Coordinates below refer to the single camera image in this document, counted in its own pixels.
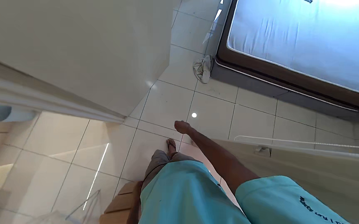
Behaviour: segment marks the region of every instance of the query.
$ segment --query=bed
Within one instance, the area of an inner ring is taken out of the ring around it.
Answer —
[[[211,77],[359,121],[359,0],[233,0]]]

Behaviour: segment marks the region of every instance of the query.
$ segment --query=white mattress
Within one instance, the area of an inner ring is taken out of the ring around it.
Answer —
[[[238,0],[227,47],[359,92],[359,0]]]

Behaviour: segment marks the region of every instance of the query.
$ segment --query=leg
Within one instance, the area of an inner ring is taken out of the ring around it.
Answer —
[[[194,159],[191,156],[188,155],[184,155],[182,153],[179,153],[176,151],[176,142],[169,138],[167,139],[167,146],[168,146],[168,157],[170,159],[170,162],[177,162],[177,161],[184,161],[184,160],[192,160],[192,161],[197,161],[200,162],[199,160]]]
[[[174,141],[174,139],[169,138],[166,140],[166,143],[168,148],[167,156],[171,160],[173,156],[178,153],[176,149],[176,142]]]
[[[169,158],[165,152],[162,150],[156,150],[152,156],[152,159],[147,167],[147,171],[145,172],[145,179],[142,184],[143,190],[150,181],[157,175],[157,173],[164,167],[165,164],[169,162]]]

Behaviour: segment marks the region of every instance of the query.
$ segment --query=person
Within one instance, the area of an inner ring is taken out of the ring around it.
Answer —
[[[176,121],[174,127],[196,143],[227,182],[243,212],[202,162],[177,152],[174,140],[168,139],[168,152],[156,150],[144,181],[134,189],[127,224],[348,223],[290,178],[260,178],[188,123]]]

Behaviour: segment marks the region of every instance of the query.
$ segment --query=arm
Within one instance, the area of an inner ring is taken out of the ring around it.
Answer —
[[[127,224],[136,224],[139,222],[139,206],[141,206],[141,188],[142,188],[142,181],[139,181],[132,191],[134,195],[134,201],[132,204],[132,208],[130,210],[130,214],[127,218]]]
[[[187,122],[176,121],[174,127],[179,133],[187,134],[191,137],[217,173],[227,182],[234,195],[236,189],[242,183],[259,178],[255,173],[243,166],[234,155],[196,131]]]

